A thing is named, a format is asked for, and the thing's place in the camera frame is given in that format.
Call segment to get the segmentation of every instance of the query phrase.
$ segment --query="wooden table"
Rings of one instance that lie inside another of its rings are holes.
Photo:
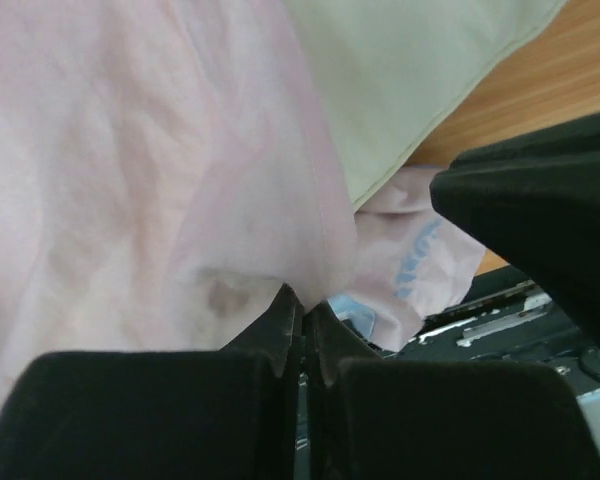
[[[597,111],[600,0],[571,0],[547,30],[478,85],[414,152],[409,164],[446,166],[469,148]],[[488,252],[478,273],[504,265]]]

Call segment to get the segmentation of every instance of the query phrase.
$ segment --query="silver metal part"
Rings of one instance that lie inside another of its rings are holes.
[[[473,342],[480,338],[544,317],[549,311],[550,306],[550,302],[544,303],[536,308],[524,310],[513,315],[507,315],[506,317],[498,318],[497,320],[475,327],[465,328],[462,332],[462,338],[456,341],[456,344],[459,347],[470,347]]]

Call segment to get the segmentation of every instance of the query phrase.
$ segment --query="pink fabric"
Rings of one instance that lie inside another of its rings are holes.
[[[355,228],[278,0],[0,0],[0,403],[37,355],[226,343]]]
[[[388,350],[404,347],[426,316],[459,303],[485,254],[433,210],[429,184],[438,171],[403,167],[360,208],[355,275],[330,299],[340,318],[358,320]]]

